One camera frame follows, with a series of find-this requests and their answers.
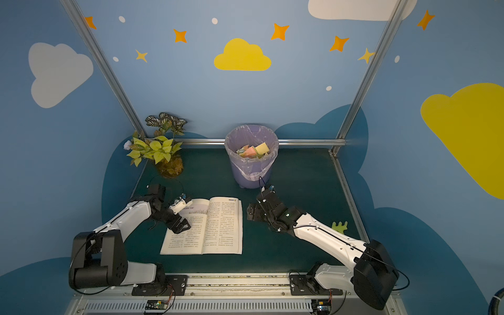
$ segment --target paper scraps in trash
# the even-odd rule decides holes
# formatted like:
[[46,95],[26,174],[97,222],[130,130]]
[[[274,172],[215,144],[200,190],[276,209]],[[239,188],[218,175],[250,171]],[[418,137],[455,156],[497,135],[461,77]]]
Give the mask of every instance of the paper scraps in trash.
[[243,146],[241,149],[236,150],[236,153],[241,156],[242,158],[262,158],[263,156],[267,156],[268,152],[270,151],[270,148],[268,148],[268,145],[263,142],[257,147],[254,146]]

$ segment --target metal base plate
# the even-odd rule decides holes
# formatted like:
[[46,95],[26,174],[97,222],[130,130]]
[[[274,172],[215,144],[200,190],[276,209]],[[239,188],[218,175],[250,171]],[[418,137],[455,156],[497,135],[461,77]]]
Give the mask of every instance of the metal base plate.
[[[185,294],[185,287],[187,286],[187,275],[166,275],[165,284],[171,285],[175,289],[176,296],[183,296]],[[131,295],[133,296],[170,296],[172,292],[171,287],[165,287],[159,283],[145,283],[139,284],[133,288]]]
[[[329,290],[322,289],[319,292],[312,292],[306,285],[305,275],[290,275],[290,294],[291,295],[330,295]],[[343,290],[333,289],[333,295],[343,295]]]

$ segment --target trash can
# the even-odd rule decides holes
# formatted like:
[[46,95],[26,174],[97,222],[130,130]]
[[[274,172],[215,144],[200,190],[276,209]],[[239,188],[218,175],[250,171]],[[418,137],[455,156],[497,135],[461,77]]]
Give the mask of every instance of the trash can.
[[[270,151],[262,158],[242,158],[236,150],[243,146],[258,146],[266,142]],[[271,175],[271,166],[278,156],[278,138],[273,130],[256,124],[245,124],[239,126],[227,134],[224,141],[231,169],[236,182],[241,188],[259,188],[264,180],[268,181]]]

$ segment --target plant pot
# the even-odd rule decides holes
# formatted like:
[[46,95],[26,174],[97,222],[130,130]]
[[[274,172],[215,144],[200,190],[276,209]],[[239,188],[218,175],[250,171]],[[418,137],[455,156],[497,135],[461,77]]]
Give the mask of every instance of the plant pot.
[[155,164],[155,166],[158,170],[159,175],[164,178],[175,178],[179,176],[184,170],[182,157],[180,156],[180,154],[172,155],[169,162],[162,160],[159,163]]

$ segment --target book page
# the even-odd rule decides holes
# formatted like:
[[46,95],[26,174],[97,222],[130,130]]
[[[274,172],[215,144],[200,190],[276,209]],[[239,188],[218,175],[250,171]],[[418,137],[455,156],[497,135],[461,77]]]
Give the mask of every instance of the book page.
[[243,214],[237,198],[213,197],[207,211],[203,254],[241,254]]
[[182,209],[179,214],[186,218],[191,228],[179,234],[166,230],[161,255],[190,255],[201,254],[205,227],[207,223],[207,210],[209,201],[206,199],[193,199],[193,204]]

